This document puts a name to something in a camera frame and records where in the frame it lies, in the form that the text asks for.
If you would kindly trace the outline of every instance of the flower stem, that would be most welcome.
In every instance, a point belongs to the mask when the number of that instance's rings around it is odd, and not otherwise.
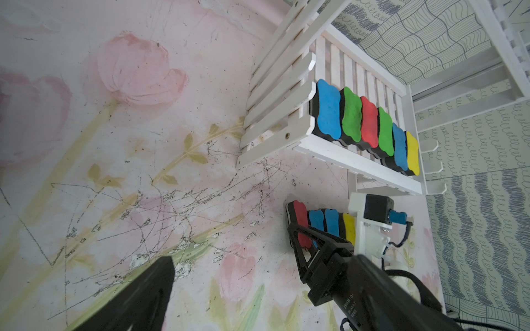
[[[48,178],[41,185],[40,189],[35,193],[30,203],[26,207],[24,214],[20,217],[26,226],[31,226],[37,223],[46,209],[48,202],[51,199],[54,189],[52,183],[60,183],[68,174],[72,166],[81,155],[81,152],[92,139],[98,128],[106,123],[114,110],[118,107],[119,102],[114,100],[105,105],[99,114],[97,114],[89,125],[81,132],[79,137],[66,150],[63,157],[55,167],[52,169]],[[17,222],[9,235],[7,243],[4,244],[0,253],[0,280],[3,278],[9,263],[18,252],[20,241],[18,231],[22,228],[22,222]]]
[[[208,136],[206,139],[204,139],[203,141],[201,142],[198,142],[197,144],[193,145],[190,147],[190,149],[184,151],[181,155],[179,155],[178,157],[176,157],[174,160],[172,160],[171,162],[169,162],[168,165],[166,165],[162,171],[160,171],[154,178],[153,178],[153,185],[157,185],[160,180],[162,179],[162,177],[164,175],[166,175],[170,170],[172,170],[173,168],[175,168],[175,166],[180,163],[182,160],[186,159],[188,157],[189,154],[192,154],[192,152],[194,152],[197,148],[199,148],[199,146],[201,146],[202,144],[205,144],[207,143],[208,141],[210,140],[214,140],[216,138],[219,138],[220,136],[224,135],[225,133],[228,133],[230,131],[233,131],[235,129],[238,129],[238,128],[242,128],[243,127],[243,123],[241,123],[241,121],[239,121],[235,126],[231,127],[231,128],[228,128],[228,129],[225,129],[225,130],[221,130],[219,131],[218,133],[216,133],[215,135],[212,135],[212,136]]]

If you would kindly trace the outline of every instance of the black cable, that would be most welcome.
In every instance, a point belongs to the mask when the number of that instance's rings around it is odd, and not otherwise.
[[[504,327],[504,326],[493,325],[493,324],[483,323],[483,322],[475,322],[475,321],[466,320],[466,319],[453,318],[453,321],[455,321],[457,323],[465,323],[465,324],[489,327],[491,329],[502,330],[502,331],[514,331],[513,329],[509,329],[509,328]]]
[[[348,317],[345,317],[342,322],[340,323],[340,331],[344,331],[344,324],[346,322],[350,322],[350,320],[348,319]]]
[[[400,241],[399,244],[396,244],[395,242],[391,241],[389,242],[388,244],[389,245],[394,245],[395,247],[397,248],[400,248],[401,246],[403,246],[403,244],[405,243],[405,241],[407,239],[409,239],[409,234],[410,234],[410,229],[412,228],[412,222],[408,222],[407,221],[407,228],[405,228],[405,234],[403,235],[403,239]],[[388,246],[385,247],[385,250],[383,251],[383,254],[382,255],[385,255],[386,254],[386,250],[388,249]],[[385,271],[385,259],[384,258],[381,258],[381,269],[383,271]]]

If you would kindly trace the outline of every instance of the blue eraser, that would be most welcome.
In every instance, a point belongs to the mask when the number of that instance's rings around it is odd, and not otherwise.
[[[309,223],[312,227],[324,231],[324,213],[322,210],[310,210]],[[315,247],[318,246],[315,241],[313,241],[313,244]]]
[[[340,92],[325,80],[316,83],[319,88],[319,116],[317,124],[320,131],[337,140],[342,135],[340,128]]]
[[[407,225],[407,213],[391,210],[388,213],[388,220],[392,223]]]
[[[325,209],[324,216],[326,218],[326,225],[328,226],[328,233],[340,237],[339,212],[336,209]]]

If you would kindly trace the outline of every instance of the wavy line pattern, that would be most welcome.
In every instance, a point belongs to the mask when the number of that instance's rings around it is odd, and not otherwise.
[[[438,215],[440,220],[439,223],[439,236],[444,242],[444,249],[442,251],[442,258],[447,263],[449,268],[450,277],[448,278],[448,285],[451,289],[453,295],[457,297],[463,297],[462,292],[460,291],[460,284],[457,281],[460,279],[460,271],[454,262],[454,245],[451,240],[449,240],[449,219],[445,216],[445,198],[442,195],[435,195],[435,213]]]
[[[452,193],[457,199],[456,213],[462,222],[460,230],[460,237],[464,241],[467,250],[465,253],[465,261],[469,267],[475,271],[473,274],[473,290],[479,302],[484,305],[491,306],[491,301],[486,295],[486,276],[482,267],[479,265],[479,247],[472,239],[473,221],[467,213],[467,197],[462,190],[462,177],[452,178]]]

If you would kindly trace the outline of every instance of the black felt base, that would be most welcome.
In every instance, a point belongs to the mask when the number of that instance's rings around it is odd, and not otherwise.
[[[393,156],[385,157],[381,159],[381,164],[384,165],[387,168],[390,168],[394,171],[397,171],[399,173],[403,173],[403,169],[396,164],[396,161]]]

